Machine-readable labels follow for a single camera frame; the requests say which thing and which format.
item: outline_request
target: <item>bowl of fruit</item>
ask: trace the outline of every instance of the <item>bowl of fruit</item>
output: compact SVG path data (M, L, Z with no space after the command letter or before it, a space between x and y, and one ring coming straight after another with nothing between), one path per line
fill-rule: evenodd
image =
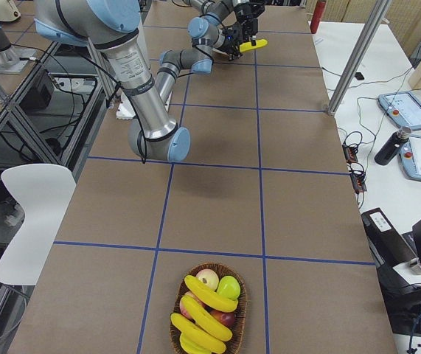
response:
M243 341L247 293L238 273L220 263L192 268L182 280L171 313L177 354L236 354Z

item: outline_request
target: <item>green apple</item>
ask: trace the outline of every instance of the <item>green apple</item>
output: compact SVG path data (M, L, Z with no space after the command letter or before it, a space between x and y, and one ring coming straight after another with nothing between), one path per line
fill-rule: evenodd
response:
M238 281L231 275L226 275L218 283L217 294L227 299L236 300L240 296L241 288Z

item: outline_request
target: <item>table surface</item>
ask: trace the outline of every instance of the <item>table surface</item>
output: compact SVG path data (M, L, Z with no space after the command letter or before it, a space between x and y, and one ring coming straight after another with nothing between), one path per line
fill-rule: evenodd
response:
M321 66L331 72L342 73L362 28L362 24L320 23L313 39ZM365 80L353 79L350 86L358 87L348 89L336 112L338 127L347 132L361 131L363 140L371 142L373 136L359 123L357 98L377 98L379 94L409 91L411 87L408 85L408 78L413 72L410 68L410 62L389 27L381 25L358 69ZM324 71L327 88L334 89L338 79L336 75ZM359 86L368 82L376 83ZM421 91L413 92L421 101ZM363 125L374 132L380 127L374 147L372 148L372 144L362 145L358 153L359 161L368 168L367 191L361 212L380 207L399 233L410 232L412 225L421 219L421 182L406 177L399 159L392 160L386 166L375 163L375 154L397 127L388 117L383 117L383 111L376 100L359 100L359 106ZM421 131L415 131L415 134L421 135ZM343 140L345 134L340 132L340 136ZM353 136L348 142L359 142L359 135ZM411 284L421 283L421 276L413 275L405 265L399 265L396 269ZM408 349L408 336L395 335L394 340L398 353L405 353ZM421 338L415 338L413 343L416 348L417 343L421 343ZM421 348L416 349L417 354L421 354Z
M42 50L47 50L51 45L51 41L41 37L35 31L35 4L33 1L15 1L21 17L14 22L2 22L1 26L6 36L10 39L12 44L19 44L22 46L35 46ZM37 50L35 56L41 58L44 54ZM34 68L34 63L28 63L24 70L19 74L0 74L0 85L7 93L12 95L18 87L24 82L25 78Z
M396 352L306 13L266 9L266 48L178 80L185 162L142 165L108 112L9 353L171 353L178 285L206 262L245 280L241 353ZM154 72L196 15L153 2Z

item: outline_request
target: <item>apple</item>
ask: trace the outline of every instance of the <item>apple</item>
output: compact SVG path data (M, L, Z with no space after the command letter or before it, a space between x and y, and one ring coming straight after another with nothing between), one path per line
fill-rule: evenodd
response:
M219 310L211 310L210 314L225 327L231 327L236 321L233 312L221 312Z
M197 301L197 302L198 302L198 304L199 304L200 306L205 307L205 304L204 304L201 300L199 300L199 298L197 298L197 296L196 296L196 295L194 295L194 293L193 293L193 292L188 291L188 292L186 292L184 295L188 295L188 296L190 296L190 297L193 297L193 298L195 299L195 301ZM186 319L192 319L192 316L190 316L190 314L187 312L187 310L186 310L186 308L184 307L184 305L182 305L182 298L181 298L181 300L179 301L179 310L181 310L181 314L182 314L182 316L184 316Z
M218 284L217 294L226 297L227 299L236 300L240 296L241 288L238 281L231 275L226 275L220 279Z
M195 277L199 279L203 284L207 285L213 291L217 290L218 287L218 275L212 269L202 269Z

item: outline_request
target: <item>black bottle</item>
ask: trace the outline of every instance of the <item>black bottle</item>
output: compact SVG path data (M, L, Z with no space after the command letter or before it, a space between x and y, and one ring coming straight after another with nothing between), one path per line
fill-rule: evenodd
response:
M399 152L402 146L408 141L411 129L409 127L400 127L398 131L392 134L389 140L374 157L374 160L383 166L388 164Z

